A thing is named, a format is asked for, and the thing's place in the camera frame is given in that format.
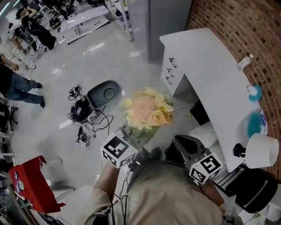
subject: brick wall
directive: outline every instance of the brick wall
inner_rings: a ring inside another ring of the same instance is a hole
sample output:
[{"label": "brick wall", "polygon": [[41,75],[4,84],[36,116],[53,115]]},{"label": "brick wall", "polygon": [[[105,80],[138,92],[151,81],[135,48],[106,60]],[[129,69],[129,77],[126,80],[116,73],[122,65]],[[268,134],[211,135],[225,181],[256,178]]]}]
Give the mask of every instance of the brick wall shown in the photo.
[{"label": "brick wall", "polygon": [[[209,27],[237,61],[250,53],[244,69],[251,84],[263,90],[260,104],[269,136],[281,143],[281,3],[274,0],[193,0],[186,29]],[[281,152],[266,168],[281,182]]]}]

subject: flower bouquet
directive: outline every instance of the flower bouquet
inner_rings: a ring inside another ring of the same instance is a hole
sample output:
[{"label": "flower bouquet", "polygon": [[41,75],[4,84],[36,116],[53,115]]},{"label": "flower bouquet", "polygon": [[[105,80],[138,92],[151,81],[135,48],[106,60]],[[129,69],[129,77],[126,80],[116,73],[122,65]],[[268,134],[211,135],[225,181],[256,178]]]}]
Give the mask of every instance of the flower bouquet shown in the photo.
[{"label": "flower bouquet", "polygon": [[160,126],[173,122],[173,106],[162,93],[152,88],[138,91],[134,99],[124,101],[127,121],[133,136],[143,138],[146,143],[154,136]]}]

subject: white desk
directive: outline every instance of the white desk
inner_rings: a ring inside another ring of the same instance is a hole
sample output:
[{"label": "white desk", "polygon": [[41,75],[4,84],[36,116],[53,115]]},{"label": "white desk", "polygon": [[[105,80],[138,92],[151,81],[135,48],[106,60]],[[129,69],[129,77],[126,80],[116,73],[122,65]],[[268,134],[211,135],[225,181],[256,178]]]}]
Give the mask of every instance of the white desk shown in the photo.
[{"label": "white desk", "polygon": [[[237,143],[248,143],[247,119],[260,107],[249,101],[246,75],[209,28],[169,34],[160,40],[165,45],[161,78],[173,95],[192,85],[218,136],[227,170],[233,171],[244,159],[235,157],[232,150]],[[176,68],[169,58],[174,58]]]},{"label": "white desk", "polygon": [[61,23],[61,33],[63,33],[66,43],[70,44],[108,23],[109,20],[104,16],[107,13],[107,8],[100,6],[63,21]]}]

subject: drawer handle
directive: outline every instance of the drawer handle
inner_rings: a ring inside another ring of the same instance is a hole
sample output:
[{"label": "drawer handle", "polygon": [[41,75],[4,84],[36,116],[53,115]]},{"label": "drawer handle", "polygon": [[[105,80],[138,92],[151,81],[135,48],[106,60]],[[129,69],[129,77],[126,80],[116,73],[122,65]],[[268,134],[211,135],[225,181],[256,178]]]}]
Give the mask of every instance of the drawer handle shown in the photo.
[{"label": "drawer handle", "polygon": [[[170,79],[170,78],[166,76],[166,80],[167,80],[167,81],[168,81],[168,79]],[[169,84],[172,84],[172,83],[170,83],[169,81],[168,81],[168,83],[169,83]]]},{"label": "drawer handle", "polygon": [[171,71],[171,70],[172,70],[172,69],[167,68],[167,71],[168,71],[169,75],[170,75],[171,77],[174,77],[172,74],[170,74],[170,71]]},{"label": "drawer handle", "polygon": [[173,64],[174,59],[175,59],[175,58],[169,58],[170,63],[176,68],[177,66]]}]

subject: tiled floor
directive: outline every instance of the tiled floor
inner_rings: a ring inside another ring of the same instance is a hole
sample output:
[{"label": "tiled floor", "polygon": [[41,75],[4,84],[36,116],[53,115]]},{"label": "tiled floor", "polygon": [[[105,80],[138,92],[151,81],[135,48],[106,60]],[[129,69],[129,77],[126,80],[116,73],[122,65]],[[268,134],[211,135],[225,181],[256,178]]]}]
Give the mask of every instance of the tiled floor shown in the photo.
[{"label": "tiled floor", "polygon": [[[61,34],[54,32],[54,35],[62,40]],[[81,93],[86,94],[103,81],[115,80],[122,88],[122,100],[115,108],[105,110],[105,113],[114,115],[110,126],[110,132],[114,132],[125,121],[124,113],[119,111],[122,101],[131,97],[134,91],[153,87],[168,94],[165,84],[160,82],[162,62],[148,63],[141,56],[129,57],[130,52],[135,51],[137,49],[133,42],[128,41],[125,32],[116,22],[111,22],[70,45],[62,42],[36,60],[37,68],[28,71],[26,77],[43,84],[43,89],[32,90],[32,93],[43,95],[46,107],[42,109],[39,105],[15,103],[19,108],[18,126],[11,146],[16,163],[21,164],[38,155],[47,160],[61,158],[61,176],[71,186],[93,185],[101,173],[100,144],[105,140],[107,131],[97,132],[97,137],[90,139],[90,146],[83,148],[75,142],[78,126],[70,124],[59,128],[68,120],[67,112],[73,104],[68,100],[68,91],[79,83]],[[171,98],[171,101],[175,108],[195,102],[187,95]],[[159,146],[164,150],[174,135],[188,134],[197,126],[195,119],[189,115],[189,109],[181,109],[174,113],[173,125],[161,127],[146,148],[151,150]],[[126,169],[121,172],[119,184],[122,184],[125,174]],[[69,222],[73,222],[75,217],[73,211],[67,209],[72,209],[72,204],[75,202],[68,201],[61,213]]]}]

